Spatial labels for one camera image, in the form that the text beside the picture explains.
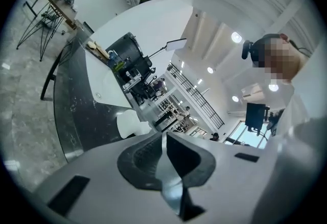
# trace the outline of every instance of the black strip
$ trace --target black strip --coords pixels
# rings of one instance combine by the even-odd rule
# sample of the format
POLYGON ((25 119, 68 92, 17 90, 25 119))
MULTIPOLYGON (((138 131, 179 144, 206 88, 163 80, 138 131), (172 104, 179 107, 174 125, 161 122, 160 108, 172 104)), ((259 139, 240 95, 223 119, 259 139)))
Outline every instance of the black strip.
POLYGON ((65 216, 82 194, 89 178, 74 176, 62 190, 48 203, 48 207, 61 216, 65 216))
POLYGON ((253 156, 253 155, 249 155, 249 154, 245 154, 245 153, 237 153, 235 155, 235 157, 246 160, 246 161, 251 161, 251 162, 257 162, 259 159, 258 156, 253 156))
POLYGON ((85 21, 83 22, 83 25, 86 26, 88 28, 88 30, 90 30, 90 32, 93 34, 94 30, 89 26, 88 23, 86 23, 85 21))
POLYGON ((162 190, 161 181, 155 177, 158 161, 162 155, 161 145, 161 132, 157 132, 148 139, 128 147, 119 155, 118 170, 135 188, 162 190))
POLYGON ((192 218, 199 216, 204 212, 205 210, 202 207, 193 204, 188 189, 183 188, 179 217, 183 221, 188 221, 192 218))
POLYGON ((167 155, 185 188, 200 187, 214 172, 216 160, 209 151, 179 137, 183 135, 167 133, 167 155))
POLYGON ((33 15, 35 17, 37 17, 37 14, 35 13, 35 11, 32 9, 32 7, 30 6, 30 4, 27 1, 25 1, 25 5, 32 11, 33 15))

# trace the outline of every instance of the white ceiling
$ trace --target white ceiling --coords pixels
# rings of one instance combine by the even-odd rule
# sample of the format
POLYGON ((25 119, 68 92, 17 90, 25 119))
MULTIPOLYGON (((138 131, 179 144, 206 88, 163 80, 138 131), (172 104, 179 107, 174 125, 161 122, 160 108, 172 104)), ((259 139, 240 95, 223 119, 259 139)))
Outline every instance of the white ceiling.
POLYGON ((197 85, 199 79, 203 79, 197 89, 203 92, 210 88, 204 97, 212 106, 215 106, 213 102, 221 106, 220 102, 226 101, 224 105, 227 111, 245 111, 247 101, 242 98, 242 90, 259 85, 264 98, 252 102, 265 103, 271 109, 284 107, 285 99, 293 93, 292 86, 277 82, 279 90, 277 92, 269 90, 270 75, 261 69, 253 68, 249 59, 241 58, 244 40, 239 44, 233 42, 231 39, 233 32, 234 30, 226 24, 206 13, 194 10, 182 35, 188 42, 183 50, 175 52, 171 62, 182 70, 194 85, 197 85), (207 72, 209 66, 214 69, 213 74, 207 72), (237 96, 240 102, 233 102, 232 96, 237 96))
MULTIPOLYGON (((139 0, 132 1, 137 5, 139 0)), ((245 110, 246 103, 235 103, 231 97, 241 99, 247 86, 258 84, 264 95, 261 102, 272 108, 283 105, 293 92, 291 86, 280 83, 277 92, 268 90, 271 78, 252 68, 249 58, 242 60, 242 45, 230 38, 233 31, 250 40, 283 32, 311 50, 325 31, 311 0, 193 0, 193 7, 201 11, 193 12, 183 34, 188 44, 175 53, 172 62, 180 65, 184 60, 183 73, 193 83, 203 79, 200 91, 210 88, 204 96, 222 118, 226 111, 245 110), (208 66, 216 71, 209 74, 208 66)))

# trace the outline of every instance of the window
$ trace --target window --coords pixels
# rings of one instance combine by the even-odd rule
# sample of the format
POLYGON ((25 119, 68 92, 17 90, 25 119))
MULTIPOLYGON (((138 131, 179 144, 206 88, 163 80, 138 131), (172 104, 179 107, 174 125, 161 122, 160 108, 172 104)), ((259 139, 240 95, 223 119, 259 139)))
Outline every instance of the window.
POLYGON ((201 129, 201 128, 199 128, 199 127, 197 127, 191 134, 190 134, 190 136, 193 136, 193 137, 198 137, 198 136, 200 136, 200 135, 202 135, 202 136, 205 136, 207 134, 207 132, 206 131, 204 131, 203 129, 201 129))
POLYGON ((270 132, 267 132, 265 137, 263 137, 267 125, 268 123, 262 125, 261 134, 257 136, 256 131, 248 132, 248 127, 245 125, 245 122, 240 122, 234 132, 225 140, 224 143, 227 145, 246 144, 255 148, 264 149, 271 134, 270 132))

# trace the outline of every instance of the air conditioner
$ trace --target air conditioner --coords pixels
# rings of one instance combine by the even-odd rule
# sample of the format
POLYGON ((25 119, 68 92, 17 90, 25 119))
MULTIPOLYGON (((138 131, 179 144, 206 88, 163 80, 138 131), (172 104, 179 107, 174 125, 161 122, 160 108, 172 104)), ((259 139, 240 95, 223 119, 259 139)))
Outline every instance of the air conditioner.
POLYGON ((242 94, 243 100, 246 102, 257 102, 265 98, 265 95, 258 84, 242 89, 242 94))

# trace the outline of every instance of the light stand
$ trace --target light stand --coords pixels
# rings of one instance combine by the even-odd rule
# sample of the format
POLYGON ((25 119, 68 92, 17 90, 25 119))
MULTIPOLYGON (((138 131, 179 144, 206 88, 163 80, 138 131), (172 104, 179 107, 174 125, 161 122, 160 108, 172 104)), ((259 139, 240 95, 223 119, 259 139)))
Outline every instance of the light stand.
POLYGON ((168 41, 167 44, 166 44, 166 46, 164 46, 160 50, 158 50, 155 53, 153 53, 149 58, 153 57, 155 54, 161 52, 164 49, 166 51, 181 50, 181 49, 183 49, 185 47, 186 42, 187 42, 187 39, 186 38, 181 38, 181 39, 177 39, 177 40, 168 41))

